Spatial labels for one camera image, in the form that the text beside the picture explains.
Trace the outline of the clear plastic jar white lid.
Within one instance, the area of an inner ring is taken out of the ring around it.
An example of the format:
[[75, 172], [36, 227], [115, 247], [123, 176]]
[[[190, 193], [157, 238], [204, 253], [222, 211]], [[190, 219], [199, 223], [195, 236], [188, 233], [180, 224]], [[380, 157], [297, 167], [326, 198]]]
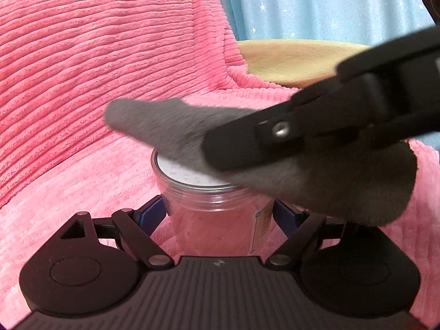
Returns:
[[268, 238], [274, 199], [152, 152], [152, 171], [185, 255], [255, 254]]

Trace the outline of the grey microfibre cloth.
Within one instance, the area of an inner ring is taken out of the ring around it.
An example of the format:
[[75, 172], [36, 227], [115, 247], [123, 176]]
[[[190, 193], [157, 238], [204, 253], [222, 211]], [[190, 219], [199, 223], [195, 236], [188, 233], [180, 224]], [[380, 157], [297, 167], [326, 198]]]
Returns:
[[116, 99], [108, 104], [104, 118], [111, 129], [156, 148], [169, 160], [309, 211], [385, 226], [407, 208], [418, 162], [406, 142], [378, 151], [356, 144], [240, 171], [212, 169], [201, 153], [203, 134], [249, 114], [249, 109], [191, 106], [177, 98]]

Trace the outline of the yellow cushion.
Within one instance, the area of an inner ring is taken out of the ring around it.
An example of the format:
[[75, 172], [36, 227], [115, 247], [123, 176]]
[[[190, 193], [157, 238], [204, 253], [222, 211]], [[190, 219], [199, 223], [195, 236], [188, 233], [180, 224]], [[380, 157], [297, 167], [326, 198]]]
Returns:
[[239, 41], [249, 73], [281, 86], [304, 88], [336, 74], [342, 61], [367, 45], [324, 40]]

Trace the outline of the light blue star curtain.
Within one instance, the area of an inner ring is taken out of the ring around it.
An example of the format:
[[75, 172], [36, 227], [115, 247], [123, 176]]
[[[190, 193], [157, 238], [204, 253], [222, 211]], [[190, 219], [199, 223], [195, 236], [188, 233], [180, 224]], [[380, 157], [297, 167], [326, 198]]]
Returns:
[[[220, 0], [233, 34], [246, 40], [324, 40], [375, 48], [436, 25], [422, 0]], [[295, 106], [314, 101], [330, 91], [331, 78], [304, 88], [293, 88], [285, 102]], [[360, 144], [362, 150], [383, 150], [406, 142], [411, 147], [439, 148], [439, 131], [414, 136], [391, 145], [373, 145], [357, 131], [304, 137], [305, 148], [296, 154], [341, 151]]]

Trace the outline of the pink ribbed blanket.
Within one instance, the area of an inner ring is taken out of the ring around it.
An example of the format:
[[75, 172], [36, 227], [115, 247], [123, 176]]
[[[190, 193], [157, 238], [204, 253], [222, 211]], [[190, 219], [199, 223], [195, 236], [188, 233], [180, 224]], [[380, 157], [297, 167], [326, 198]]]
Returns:
[[220, 0], [1, 0], [1, 324], [29, 310], [24, 263], [74, 213], [140, 206], [150, 149], [105, 126], [116, 98], [263, 108]]

